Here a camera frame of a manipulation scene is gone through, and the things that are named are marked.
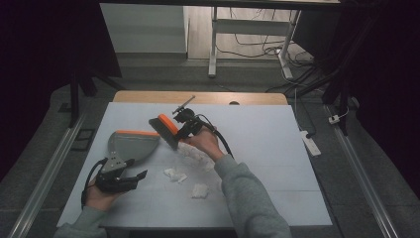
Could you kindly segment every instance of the hand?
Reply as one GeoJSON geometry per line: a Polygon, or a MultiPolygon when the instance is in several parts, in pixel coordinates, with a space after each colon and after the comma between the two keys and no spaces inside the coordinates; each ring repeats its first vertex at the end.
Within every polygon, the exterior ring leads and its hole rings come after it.
{"type": "Polygon", "coordinates": [[[107,211],[111,207],[112,203],[115,199],[117,199],[120,195],[124,194],[125,192],[120,193],[105,193],[102,192],[96,185],[95,185],[96,177],[89,183],[89,187],[87,189],[87,199],[86,205],[107,211]]]}
{"type": "Polygon", "coordinates": [[[214,162],[220,160],[224,154],[219,148],[216,135],[207,127],[203,126],[197,135],[186,138],[182,142],[196,147],[206,153],[214,162]]]}

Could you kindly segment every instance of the gray sleeve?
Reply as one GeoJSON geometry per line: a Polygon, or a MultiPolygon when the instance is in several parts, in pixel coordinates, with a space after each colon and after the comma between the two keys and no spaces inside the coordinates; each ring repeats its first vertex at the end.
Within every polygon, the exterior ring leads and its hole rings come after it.
{"type": "Polygon", "coordinates": [[[99,228],[105,215],[105,211],[85,206],[74,224],[63,224],[56,230],[53,237],[106,238],[105,229],[99,228]]]}
{"type": "Polygon", "coordinates": [[[215,165],[239,237],[289,238],[290,229],[265,187],[245,164],[226,155],[215,165]]]}

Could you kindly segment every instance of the white table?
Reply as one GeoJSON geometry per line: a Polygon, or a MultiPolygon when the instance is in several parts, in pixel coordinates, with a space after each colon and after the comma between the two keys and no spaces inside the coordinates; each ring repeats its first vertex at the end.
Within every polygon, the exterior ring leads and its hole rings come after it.
{"type": "MultiPolygon", "coordinates": [[[[93,165],[108,156],[110,135],[119,129],[152,131],[149,119],[160,113],[171,116],[178,105],[109,104],[58,226],[72,223],[78,217],[84,181],[93,165]]],[[[262,181],[289,225],[332,224],[290,106],[189,104],[187,107],[204,114],[218,127],[235,159],[246,163],[262,181]]],[[[221,180],[214,171],[203,171],[205,164],[192,165],[161,139],[149,158],[126,170],[127,177],[143,170],[149,172],[137,189],[113,204],[101,225],[120,229],[232,227],[220,189],[221,180]],[[169,168],[177,168],[188,178],[183,183],[171,182],[163,174],[169,168]],[[206,199],[191,198],[196,183],[210,187],[206,199]]]]}

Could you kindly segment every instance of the black wall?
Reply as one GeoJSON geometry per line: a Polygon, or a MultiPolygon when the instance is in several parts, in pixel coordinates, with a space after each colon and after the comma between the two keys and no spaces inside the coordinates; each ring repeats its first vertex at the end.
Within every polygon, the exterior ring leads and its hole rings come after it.
{"type": "Polygon", "coordinates": [[[353,67],[358,118],[420,197],[420,3],[388,1],[353,67]]]}
{"type": "Polygon", "coordinates": [[[43,121],[52,92],[90,68],[121,76],[96,1],[0,1],[1,179],[43,121]]]}

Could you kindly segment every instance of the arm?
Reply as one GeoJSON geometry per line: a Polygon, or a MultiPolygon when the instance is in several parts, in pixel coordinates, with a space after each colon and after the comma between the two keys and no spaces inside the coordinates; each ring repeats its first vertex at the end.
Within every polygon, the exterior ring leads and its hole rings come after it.
{"type": "Polygon", "coordinates": [[[224,155],[210,130],[203,128],[185,142],[216,163],[215,171],[222,179],[223,193],[239,237],[291,237],[287,222],[278,214],[260,180],[245,164],[237,164],[230,155],[224,155]]]}
{"type": "Polygon", "coordinates": [[[86,206],[83,207],[74,224],[65,223],[59,227],[54,238],[82,237],[100,238],[107,237],[106,231],[99,228],[99,224],[106,216],[108,209],[115,199],[123,193],[108,194],[102,192],[96,185],[95,179],[89,183],[87,190],[86,206]]]}

